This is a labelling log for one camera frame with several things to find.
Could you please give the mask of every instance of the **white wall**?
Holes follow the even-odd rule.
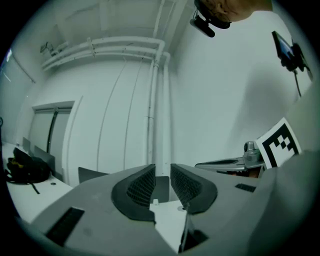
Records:
[[[72,186],[79,182],[78,167],[114,173],[144,164],[149,69],[149,61],[71,62],[41,89],[34,107],[75,101],[62,150],[62,167],[68,170]]]
[[[188,25],[174,55],[173,163],[196,163],[243,155],[243,145],[272,127],[298,94],[294,75],[281,66],[271,32],[291,42],[282,20],[256,12],[215,37]],[[310,80],[298,75],[303,94]]]

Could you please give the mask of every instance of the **wall-mounted device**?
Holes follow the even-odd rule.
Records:
[[[276,31],[272,32],[272,36],[276,53],[281,60],[282,66],[286,67],[289,71],[294,71],[297,68],[304,71],[306,65],[300,46],[296,43],[294,43],[293,46],[290,46]]]
[[[226,16],[220,13],[213,15],[201,0],[194,0],[194,5],[197,10],[193,15],[193,19],[190,20],[190,24],[206,36],[210,38],[215,36],[215,32],[209,27],[209,24],[223,30],[230,27],[231,22]],[[205,20],[198,15],[198,11],[202,14]]]

